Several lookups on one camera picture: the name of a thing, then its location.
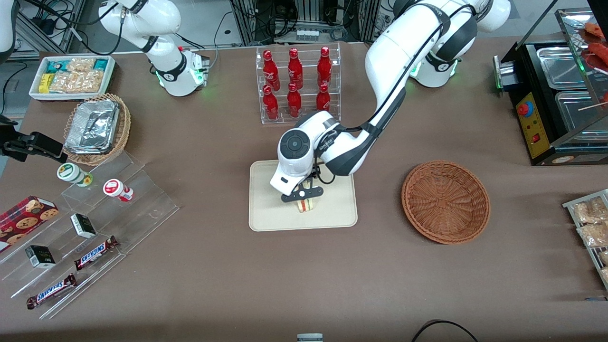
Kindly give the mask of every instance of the brown table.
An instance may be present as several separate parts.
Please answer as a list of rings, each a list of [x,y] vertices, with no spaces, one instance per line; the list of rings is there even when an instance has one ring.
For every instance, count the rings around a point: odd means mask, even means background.
[[[606,340],[601,281],[561,203],[608,187],[608,167],[530,167],[491,59],[513,39],[480,39],[441,89],[413,82],[355,174],[352,228],[253,232],[249,166],[276,159],[286,128],[260,124],[255,49],[220,52],[205,89],[169,96],[143,54],[116,55],[112,86],[133,116],[127,150],[181,206],[70,306],[40,321],[0,287],[2,341],[409,341],[451,319],[482,341]],[[343,117],[357,125],[375,99],[366,47],[343,44]],[[32,101],[21,128],[61,139],[73,103]],[[407,172],[447,159],[474,172],[492,201],[486,231],[444,246],[417,233],[399,199]],[[10,161],[0,211],[27,195],[55,198],[58,164]],[[457,328],[419,341],[468,341]]]

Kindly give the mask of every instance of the acrylic bottle rack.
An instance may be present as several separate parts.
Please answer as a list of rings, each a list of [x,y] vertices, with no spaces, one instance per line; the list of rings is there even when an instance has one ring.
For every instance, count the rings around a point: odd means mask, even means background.
[[[94,179],[90,186],[72,185],[54,200],[60,213],[50,223],[0,254],[2,286],[12,294],[11,298],[22,302],[23,310],[27,310],[27,298],[74,273],[76,287],[64,290],[30,310],[32,315],[41,319],[55,316],[179,209],[150,179],[143,164],[127,152],[105,161],[91,173]],[[132,188],[134,198],[122,202],[106,196],[102,187],[111,178],[117,178]],[[70,220],[76,212],[89,217],[97,231],[95,237],[85,239],[76,234]],[[74,261],[112,235],[120,244],[77,271]],[[46,270],[32,267],[25,252],[29,245],[47,246],[55,259],[55,266]]]
[[[319,85],[317,84],[317,64],[319,62],[321,47],[327,46],[330,49],[331,60],[331,83],[328,88],[328,93],[331,97],[329,112],[338,120],[342,118],[342,84],[340,73],[340,45],[339,44],[304,44],[295,45],[298,49],[298,55],[302,62],[304,86],[299,90],[302,97],[302,114],[317,111],[317,94],[319,93]],[[264,79],[264,58],[262,52],[270,50],[272,59],[278,67],[278,78],[281,82],[281,88],[274,92],[274,96],[278,101],[278,120],[271,121],[264,110],[264,102],[262,98],[264,93],[262,87],[266,84]],[[260,117],[262,124],[292,124],[298,121],[289,115],[289,107],[287,104],[287,94],[289,92],[289,74],[287,65],[289,64],[289,51],[283,46],[265,46],[258,47],[256,51],[256,75],[258,83],[258,97],[260,98]]]

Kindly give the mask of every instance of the small jar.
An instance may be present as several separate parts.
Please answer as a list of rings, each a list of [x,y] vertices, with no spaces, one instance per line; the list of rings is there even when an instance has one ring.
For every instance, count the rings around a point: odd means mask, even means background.
[[[133,199],[133,189],[128,188],[125,183],[111,179],[103,185],[103,193],[110,196],[116,197],[123,202],[129,202]]]
[[[78,165],[67,162],[59,166],[57,169],[57,178],[68,183],[76,184],[80,187],[85,187],[93,183],[93,175],[86,171],[82,171]]]

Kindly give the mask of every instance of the yellow control panel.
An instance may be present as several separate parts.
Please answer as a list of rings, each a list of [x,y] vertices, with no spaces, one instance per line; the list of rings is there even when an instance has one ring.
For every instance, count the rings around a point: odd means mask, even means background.
[[[522,126],[523,136],[526,139],[530,156],[536,158],[547,151],[551,144],[549,144],[549,139],[547,139],[545,127],[542,125],[532,93],[524,97],[515,109],[517,110],[519,124]]]

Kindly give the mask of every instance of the snickers bar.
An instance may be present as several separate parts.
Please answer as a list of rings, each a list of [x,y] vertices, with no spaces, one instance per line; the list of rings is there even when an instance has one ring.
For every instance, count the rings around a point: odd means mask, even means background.
[[[27,298],[27,308],[29,310],[32,310],[33,308],[42,304],[42,302],[44,302],[45,300],[51,298],[52,296],[55,296],[57,293],[65,290],[66,288],[72,286],[75,287],[76,285],[76,277],[74,277],[74,274],[70,273],[70,275],[68,275],[66,279],[63,279],[57,284],[47,288],[45,291],[42,291],[38,294],[38,296],[32,296],[30,298]]]
[[[100,256],[104,255],[112,247],[118,245],[118,241],[112,235],[108,240],[105,240],[101,245],[97,246],[94,250],[86,253],[82,258],[76,260],[76,270],[82,270],[88,263],[95,261]]]

